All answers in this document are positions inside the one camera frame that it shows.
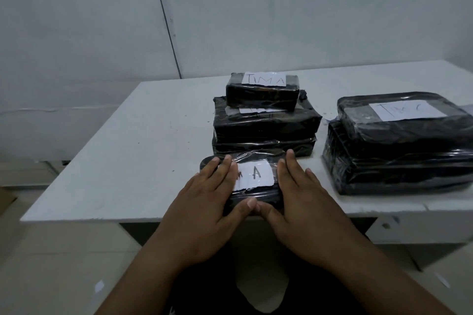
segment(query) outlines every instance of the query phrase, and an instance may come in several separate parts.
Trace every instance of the stack of packages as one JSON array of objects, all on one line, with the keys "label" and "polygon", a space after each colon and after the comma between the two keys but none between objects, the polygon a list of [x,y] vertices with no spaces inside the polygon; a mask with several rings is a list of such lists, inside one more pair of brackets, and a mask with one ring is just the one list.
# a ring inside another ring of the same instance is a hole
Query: stack of packages
[{"label": "stack of packages", "polygon": [[226,212],[247,197],[281,207],[277,162],[288,149],[297,157],[311,155],[322,116],[299,89],[296,75],[232,73],[226,93],[213,99],[212,139],[215,156],[231,154],[238,163],[239,178]]},{"label": "stack of packages", "polygon": [[450,191],[473,182],[473,116],[430,92],[342,97],[323,159],[340,194]]}]

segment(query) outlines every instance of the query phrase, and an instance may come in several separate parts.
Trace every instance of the black package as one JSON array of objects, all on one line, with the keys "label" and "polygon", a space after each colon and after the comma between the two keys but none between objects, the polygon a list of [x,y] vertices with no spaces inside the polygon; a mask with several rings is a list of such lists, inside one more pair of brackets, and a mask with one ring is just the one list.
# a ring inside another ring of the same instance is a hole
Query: black package
[{"label": "black package", "polygon": [[214,135],[212,138],[212,148],[213,153],[216,156],[226,155],[228,153],[257,151],[261,149],[282,149],[284,151],[292,149],[296,157],[308,157],[312,154],[316,140],[317,139],[314,135],[312,138],[291,141],[267,140],[257,142],[217,142]]},{"label": "black package", "polygon": [[[283,150],[259,150],[235,153],[231,156],[233,160],[239,164],[264,159],[267,160],[272,169],[274,185],[269,187],[257,187],[253,189],[234,191],[225,203],[223,214],[227,215],[234,208],[234,206],[236,206],[242,200],[251,197],[256,197],[257,200],[269,203],[275,208],[282,208],[282,192],[278,185],[277,164],[281,158],[286,158],[285,152]],[[224,156],[220,157],[220,163],[222,163],[223,157]],[[214,158],[214,156],[204,158],[200,164],[200,169],[202,170],[205,165],[212,160],[212,158]]]},{"label": "black package", "polygon": [[307,94],[301,90],[298,105],[293,112],[261,112],[242,114],[227,106],[225,96],[214,97],[213,127],[218,142],[258,142],[303,140],[313,138],[322,116],[312,107]]},{"label": "black package", "polygon": [[[473,116],[431,92],[342,97],[337,107],[352,140],[394,144],[422,139],[464,142],[473,138]],[[398,120],[405,116],[411,119]]]},{"label": "black package", "polygon": [[244,75],[232,73],[230,76],[226,92],[229,106],[294,110],[299,97],[297,75],[286,75],[286,86],[243,84]]},{"label": "black package", "polygon": [[322,158],[340,194],[447,191],[473,182],[473,144],[353,142],[340,121],[329,123]]}]

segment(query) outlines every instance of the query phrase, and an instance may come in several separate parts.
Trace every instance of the handwritten label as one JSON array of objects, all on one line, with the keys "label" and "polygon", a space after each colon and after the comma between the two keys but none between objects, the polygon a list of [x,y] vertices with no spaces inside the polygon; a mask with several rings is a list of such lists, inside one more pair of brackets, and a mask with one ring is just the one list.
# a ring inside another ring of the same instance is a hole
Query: handwritten label
[{"label": "handwritten label", "polygon": [[233,191],[274,185],[274,175],[266,159],[238,163],[238,179]]},{"label": "handwritten label", "polygon": [[370,104],[382,121],[446,117],[426,100],[405,100]]},{"label": "handwritten label", "polygon": [[285,111],[283,109],[244,109],[240,108],[240,114],[255,114],[255,113],[262,113],[262,112],[281,112]]},{"label": "handwritten label", "polygon": [[286,73],[245,73],[241,83],[286,87]]}]

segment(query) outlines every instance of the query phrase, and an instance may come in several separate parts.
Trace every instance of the floor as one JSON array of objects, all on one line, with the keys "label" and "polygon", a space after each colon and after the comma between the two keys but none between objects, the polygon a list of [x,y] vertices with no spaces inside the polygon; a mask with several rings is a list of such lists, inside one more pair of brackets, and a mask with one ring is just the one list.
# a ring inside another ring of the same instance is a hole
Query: floor
[{"label": "floor", "polygon": [[[41,191],[16,194],[18,199],[0,217],[0,315],[93,314],[139,245],[112,223],[20,223]],[[249,220],[232,245],[239,260],[239,288],[257,309],[272,311],[282,299],[287,276],[271,230],[263,221]],[[382,249],[455,313],[472,313],[473,245],[424,272],[415,269],[402,246]]]}]

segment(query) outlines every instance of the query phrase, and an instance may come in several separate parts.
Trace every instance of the white tabletop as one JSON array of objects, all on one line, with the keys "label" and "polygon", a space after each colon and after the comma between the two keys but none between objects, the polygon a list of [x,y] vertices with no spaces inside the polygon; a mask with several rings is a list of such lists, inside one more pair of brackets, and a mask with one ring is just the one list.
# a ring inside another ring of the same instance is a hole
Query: white tabletop
[{"label": "white tabletop", "polygon": [[[473,74],[446,61],[291,72],[314,108],[337,115],[343,96],[430,91],[473,103]],[[56,178],[22,221],[157,221],[186,181],[212,155],[212,98],[228,76],[142,82]],[[300,160],[347,214],[473,211],[473,189],[416,196],[340,196],[321,161],[326,122],[311,157]]]}]

